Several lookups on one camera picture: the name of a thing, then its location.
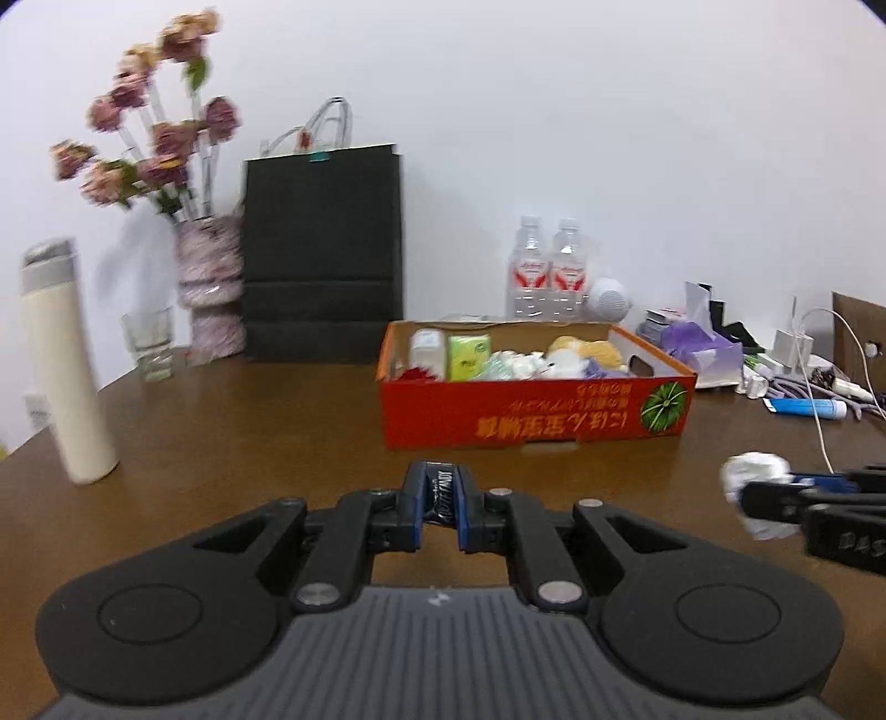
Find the left clear water bottle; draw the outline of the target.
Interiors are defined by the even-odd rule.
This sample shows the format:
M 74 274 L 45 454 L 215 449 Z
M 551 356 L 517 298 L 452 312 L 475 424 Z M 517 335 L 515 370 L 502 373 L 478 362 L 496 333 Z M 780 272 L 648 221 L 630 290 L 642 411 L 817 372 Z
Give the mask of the left clear water bottle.
M 506 280 L 509 320 L 542 320 L 548 300 L 548 262 L 538 216 L 523 216 L 515 234 Z

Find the clear cotton swab box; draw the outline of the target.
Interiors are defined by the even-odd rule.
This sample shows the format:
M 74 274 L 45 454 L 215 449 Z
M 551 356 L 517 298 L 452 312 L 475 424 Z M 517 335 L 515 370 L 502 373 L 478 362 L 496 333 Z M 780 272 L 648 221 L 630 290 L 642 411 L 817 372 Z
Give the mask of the clear cotton swab box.
M 437 328 L 420 328 L 410 337 L 409 369 L 420 369 L 431 378 L 445 381 L 447 375 L 446 335 Z

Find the red orange cardboard box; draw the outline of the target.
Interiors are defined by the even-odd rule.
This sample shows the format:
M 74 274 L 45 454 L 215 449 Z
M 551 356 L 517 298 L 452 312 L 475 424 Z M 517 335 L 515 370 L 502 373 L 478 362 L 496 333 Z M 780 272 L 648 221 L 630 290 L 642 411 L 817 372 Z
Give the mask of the red orange cardboard box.
M 550 347 L 561 336 L 608 341 L 626 378 L 407 379 L 419 330 L 488 337 L 494 351 Z M 644 440 L 679 435 L 697 374 L 660 348 L 605 322 L 395 321 L 384 333 L 375 379 L 391 449 L 458 449 L 566 441 Z

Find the purple mesh drawstring pouch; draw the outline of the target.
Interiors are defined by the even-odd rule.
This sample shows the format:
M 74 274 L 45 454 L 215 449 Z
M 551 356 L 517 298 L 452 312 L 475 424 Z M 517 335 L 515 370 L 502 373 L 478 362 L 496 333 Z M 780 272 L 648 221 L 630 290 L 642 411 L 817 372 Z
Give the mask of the purple mesh drawstring pouch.
M 584 366 L 584 378 L 586 379 L 617 379 L 628 378 L 629 373 L 620 368 L 607 368 L 602 366 L 594 358 L 589 358 Z

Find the blue white tube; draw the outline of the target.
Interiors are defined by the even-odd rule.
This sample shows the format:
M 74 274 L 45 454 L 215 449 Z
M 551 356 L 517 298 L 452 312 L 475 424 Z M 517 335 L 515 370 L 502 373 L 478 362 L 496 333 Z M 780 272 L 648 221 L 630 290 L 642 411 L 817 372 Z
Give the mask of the blue white tube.
M 844 420 L 848 413 L 846 402 L 838 399 L 766 398 L 763 405 L 772 414 L 819 420 Z

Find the red fabric flower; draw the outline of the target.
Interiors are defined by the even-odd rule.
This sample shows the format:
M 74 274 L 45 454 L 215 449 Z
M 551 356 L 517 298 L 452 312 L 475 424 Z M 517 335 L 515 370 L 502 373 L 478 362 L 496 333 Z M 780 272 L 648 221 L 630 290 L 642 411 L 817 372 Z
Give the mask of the red fabric flower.
M 409 368 L 396 377 L 398 383 L 432 383 L 437 377 L 426 368 Z

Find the cream thermos bottle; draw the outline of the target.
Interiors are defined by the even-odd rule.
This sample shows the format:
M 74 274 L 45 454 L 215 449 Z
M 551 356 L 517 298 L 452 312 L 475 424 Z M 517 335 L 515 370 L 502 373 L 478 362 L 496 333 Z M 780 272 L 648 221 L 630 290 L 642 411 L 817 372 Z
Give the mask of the cream thermos bottle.
M 55 444 L 70 481 L 91 485 L 111 474 L 119 460 L 91 367 L 75 241 L 51 240 L 27 250 L 19 280 L 24 326 Z

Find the black paper shopping bag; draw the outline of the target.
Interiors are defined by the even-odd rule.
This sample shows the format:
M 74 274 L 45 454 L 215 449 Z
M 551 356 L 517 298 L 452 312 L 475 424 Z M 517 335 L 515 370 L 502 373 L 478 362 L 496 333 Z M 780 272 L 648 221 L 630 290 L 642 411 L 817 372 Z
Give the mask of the black paper shopping bag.
M 404 315 L 401 156 L 353 146 L 352 107 L 327 99 L 246 164 L 240 247 L 246 355 L 369 364 Z

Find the right clear water bottle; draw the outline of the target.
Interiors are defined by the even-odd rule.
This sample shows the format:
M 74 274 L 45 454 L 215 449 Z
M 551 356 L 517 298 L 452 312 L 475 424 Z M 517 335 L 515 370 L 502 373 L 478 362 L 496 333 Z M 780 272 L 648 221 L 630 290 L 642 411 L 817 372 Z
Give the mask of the right clear water bottle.
M 587 286 L 587 258 L 580 224 L 562 219 L 553 237 L 550 260 L 548 309 L 555 321 L 581 318 L 581 305 Z

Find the yellow white plush toy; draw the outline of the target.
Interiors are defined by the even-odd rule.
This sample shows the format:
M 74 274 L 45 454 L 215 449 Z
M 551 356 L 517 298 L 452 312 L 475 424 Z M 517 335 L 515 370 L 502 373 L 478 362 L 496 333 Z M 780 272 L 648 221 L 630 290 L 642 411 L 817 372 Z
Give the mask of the yellow white plush toy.
M 557 337 L 548 347 L 547 357 L 553 360 L 557 352 L 571 351 L 583 360 L 593 360 L 597 366 L 610 371 L 617 371 L 625 366 L 622 352 L 610 341 L 583 341 L 580 337 Z

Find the purple tissue pack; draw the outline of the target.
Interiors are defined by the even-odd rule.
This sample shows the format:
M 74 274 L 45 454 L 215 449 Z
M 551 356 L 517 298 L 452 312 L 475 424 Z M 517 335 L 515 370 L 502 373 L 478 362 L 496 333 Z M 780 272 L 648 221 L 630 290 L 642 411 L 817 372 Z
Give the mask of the purple tissue pack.
M 697 375 L 698 390 L 736 388 L 742 379 L 743 347 L 725 330 L 713 332 L 707 292 L 686 282 L 682 309 L 647 309 L 637 335 Z

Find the clear drinking glass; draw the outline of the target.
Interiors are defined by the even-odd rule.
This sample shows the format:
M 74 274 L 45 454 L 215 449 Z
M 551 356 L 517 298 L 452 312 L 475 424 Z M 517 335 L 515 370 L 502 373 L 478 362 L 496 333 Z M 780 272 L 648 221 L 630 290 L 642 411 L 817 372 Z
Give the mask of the clear drinking glass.
M 122 318 L 126 345 L 141 379 L 159 383 L 173 376 L 173 311 L 127 313 Z

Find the green yellow tissue packet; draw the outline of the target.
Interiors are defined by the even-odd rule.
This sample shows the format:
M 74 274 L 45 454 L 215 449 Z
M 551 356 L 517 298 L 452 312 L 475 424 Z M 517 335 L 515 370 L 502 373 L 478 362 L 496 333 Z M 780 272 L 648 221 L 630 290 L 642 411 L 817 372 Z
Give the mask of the green yellow tissue packet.
M 481 373 L 491 357 L 488 335 L 451 335 L 447 338 L 447 379 L 470 381 Z

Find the small black packet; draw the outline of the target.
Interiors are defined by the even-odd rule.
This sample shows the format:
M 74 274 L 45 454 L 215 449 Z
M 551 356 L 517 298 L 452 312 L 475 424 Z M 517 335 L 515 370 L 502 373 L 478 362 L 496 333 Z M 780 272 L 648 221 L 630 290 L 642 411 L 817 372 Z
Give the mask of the small black packet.
M 422 485 L 422 522 L 456 529 L 460 521 L 461 472 L 452 464 L 428 462 Z

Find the white charger plug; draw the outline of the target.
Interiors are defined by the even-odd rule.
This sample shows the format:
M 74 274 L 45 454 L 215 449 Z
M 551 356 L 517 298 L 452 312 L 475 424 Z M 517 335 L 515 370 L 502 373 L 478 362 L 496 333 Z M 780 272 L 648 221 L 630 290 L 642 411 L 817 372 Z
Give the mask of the white charger plug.
M 814 339 L 800 327 L 797 318 L 797 299 L 793 299 L 787 322 L 775 330 L 769 357 L 789 375 L 796 375 L 806 372 L 810 367 L 812 347 Z

